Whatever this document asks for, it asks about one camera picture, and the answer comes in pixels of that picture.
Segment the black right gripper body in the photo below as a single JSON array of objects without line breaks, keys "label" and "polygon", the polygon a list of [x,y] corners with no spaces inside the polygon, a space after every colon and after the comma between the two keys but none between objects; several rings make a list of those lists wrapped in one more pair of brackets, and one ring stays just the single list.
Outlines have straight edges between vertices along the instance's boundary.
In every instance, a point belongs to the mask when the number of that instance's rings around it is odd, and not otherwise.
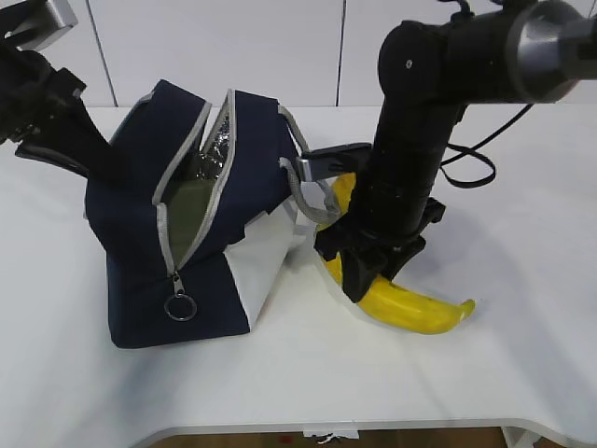
[{"label": "black right gripper body", "polygon": [[316,232],[314,249],[325,260],[332,260],[344,249],[388,250],[394,246],[402,246],[419,235],[429,224],[438,223],[444,216],[444,204],[430,197],[426,201],[421,220],[416,229],[407,234],[392,236],[378,231],[367,230],[359,225],[354,217],[342,216],[334,224]]}]

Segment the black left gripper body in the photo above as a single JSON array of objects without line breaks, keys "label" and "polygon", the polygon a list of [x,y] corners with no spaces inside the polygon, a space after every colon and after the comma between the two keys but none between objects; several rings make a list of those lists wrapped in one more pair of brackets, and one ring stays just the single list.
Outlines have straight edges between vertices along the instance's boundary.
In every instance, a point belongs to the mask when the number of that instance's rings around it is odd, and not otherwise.
[{"label": "black left gripper body", "polygon": [[45,115],[72,106],[87,84],[40,53],[1,48],[1,141],[20,141]]}]

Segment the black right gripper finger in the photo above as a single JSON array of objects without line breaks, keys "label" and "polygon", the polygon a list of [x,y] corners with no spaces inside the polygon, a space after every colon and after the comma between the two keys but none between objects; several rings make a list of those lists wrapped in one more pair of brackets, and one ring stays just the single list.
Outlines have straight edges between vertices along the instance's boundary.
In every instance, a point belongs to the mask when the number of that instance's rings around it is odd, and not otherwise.
[{"label": "black right gripper finger", "polygon": [[377,275],[385,268],[383,254],[343,254],[342,290],[352,302],[359,302],[368,293]]},{"label": "black right gripper finger", "polygon": [[384,277],[394,280],[405,265],[425,248],[425,239],[419,235],[416,239],[402,245],[394,246],[386,251],[387,263]]}]

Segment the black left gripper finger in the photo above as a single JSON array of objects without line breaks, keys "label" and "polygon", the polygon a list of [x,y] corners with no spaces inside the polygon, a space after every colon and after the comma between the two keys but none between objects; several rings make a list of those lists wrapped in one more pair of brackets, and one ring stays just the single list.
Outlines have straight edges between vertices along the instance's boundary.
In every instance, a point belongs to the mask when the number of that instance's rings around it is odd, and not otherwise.
[{"label": "black left gripper finger", "polygon": [[15,151],[15,155],[26,160],[44,162],[76,175],[89,174],[89,170],[72,157],[64,155],[55,149],[35,143],[20,143]]},{"label": "black left gripper finger", "polygon": [[60,153],[87,178],[126,185],[131,176],[129,158],[102,136],[83,101],[76,100],[62,119]]}]

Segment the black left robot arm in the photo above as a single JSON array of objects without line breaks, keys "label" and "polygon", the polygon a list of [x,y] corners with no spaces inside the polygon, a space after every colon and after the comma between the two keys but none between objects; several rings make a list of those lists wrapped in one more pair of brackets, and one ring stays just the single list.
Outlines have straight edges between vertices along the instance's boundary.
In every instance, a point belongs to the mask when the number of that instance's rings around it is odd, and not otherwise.
[{"label": "black left robot arm", "polygon": [[54,68],[42,49],[77,26],[66,1],[20,1],[1,10],[1,139],[16,156],[120,186],[127,156],[102,136],[83,102],[87,85]]}]

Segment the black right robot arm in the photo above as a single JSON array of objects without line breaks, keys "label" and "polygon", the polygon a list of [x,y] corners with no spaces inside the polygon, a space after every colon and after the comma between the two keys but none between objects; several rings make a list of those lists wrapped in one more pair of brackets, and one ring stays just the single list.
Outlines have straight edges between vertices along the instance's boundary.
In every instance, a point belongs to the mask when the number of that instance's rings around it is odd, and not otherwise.
[{"label": "black right robot arm", "polygon": [[454,127],[475,104],[553,104],[596,76],[596,20],[564,1],[503,1],[477,15],[468,4],[443,24],[402,21],[383,40],[383,94],[372,148],[354,169],[347,212],[315,239],[339,259],[340,284],[363,300],[392,279],[441,220],[431,191]]}]

